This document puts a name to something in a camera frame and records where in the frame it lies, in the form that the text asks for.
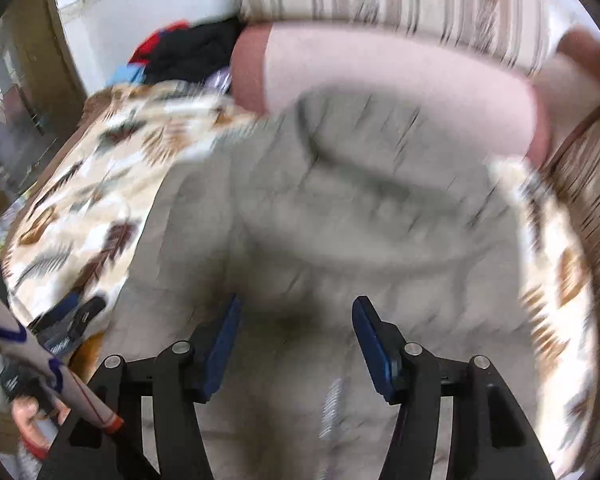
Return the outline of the person's left hand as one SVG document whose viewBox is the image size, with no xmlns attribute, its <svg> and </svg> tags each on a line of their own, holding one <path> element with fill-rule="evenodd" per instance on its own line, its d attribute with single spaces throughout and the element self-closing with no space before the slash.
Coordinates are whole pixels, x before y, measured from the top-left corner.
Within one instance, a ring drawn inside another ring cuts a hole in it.
<svg viewBox="0 0 600 480">
<path fill-rule="evenodd" d="M 18 396 L 12 401 L 12 419 L 24 447 L 38 460 L 45 460 L 70 414 L 70 408 L 53 399 L 49 412 L 44 411 L 34 396 Z"/>
</svg>

